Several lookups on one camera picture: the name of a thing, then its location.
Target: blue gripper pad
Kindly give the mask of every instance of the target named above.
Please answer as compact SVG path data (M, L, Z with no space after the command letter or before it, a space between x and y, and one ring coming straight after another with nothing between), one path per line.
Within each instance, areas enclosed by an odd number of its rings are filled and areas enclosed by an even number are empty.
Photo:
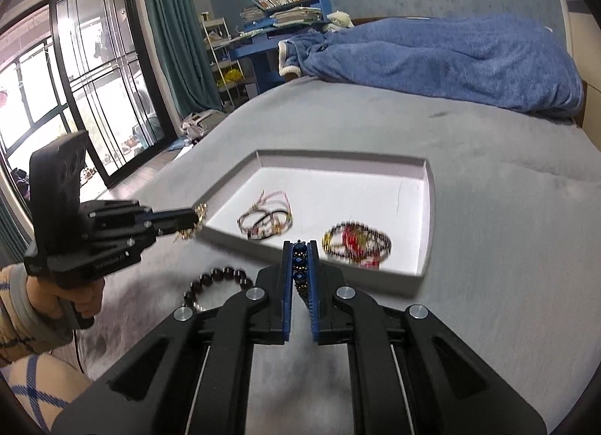
M313 341L319 341L319 295L317 294L317 277L315 270L316 264L319 263L319 257L317 257L316 250L314 247L315 242L311 241L307 246L307 287L309 290L309 315L311 317L311 333L313 334Z
M290 340L290 321L292 318L292 257L293 245L286 241L284 242L283 263L284 266L284 297L282 298L282 335L284 342Z

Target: person's hand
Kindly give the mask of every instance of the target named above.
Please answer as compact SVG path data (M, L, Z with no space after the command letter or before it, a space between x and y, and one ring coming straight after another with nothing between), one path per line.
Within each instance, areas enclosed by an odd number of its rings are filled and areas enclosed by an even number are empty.
M59 298L74 303L75 309L83 318L91 318L100 312L104 279L98 279L82 288L64 290L45 279L28 276L26 290L31 306L52 320L60 320L64 316Z

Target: bag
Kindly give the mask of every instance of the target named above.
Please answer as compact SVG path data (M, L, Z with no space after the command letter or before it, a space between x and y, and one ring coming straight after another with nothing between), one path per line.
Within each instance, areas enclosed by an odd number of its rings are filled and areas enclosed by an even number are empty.
M181 122L181 130L192 142L197 142L222 122L227 115L217 110L192 113Z

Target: blue blanket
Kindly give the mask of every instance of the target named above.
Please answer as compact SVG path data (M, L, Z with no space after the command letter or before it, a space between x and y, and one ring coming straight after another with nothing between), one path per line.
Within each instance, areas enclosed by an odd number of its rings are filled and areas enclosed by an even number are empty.
M280 74L567 117L584 100L574 61L547 28L512 15L388 18L279 44Z

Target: plaid pants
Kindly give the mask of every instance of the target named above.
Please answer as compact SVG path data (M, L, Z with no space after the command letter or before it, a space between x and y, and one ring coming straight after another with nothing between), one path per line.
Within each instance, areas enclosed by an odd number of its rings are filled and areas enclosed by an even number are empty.
M78 370L48 354L17 360L4 369L13 394L45 433L56 416L91 385Z

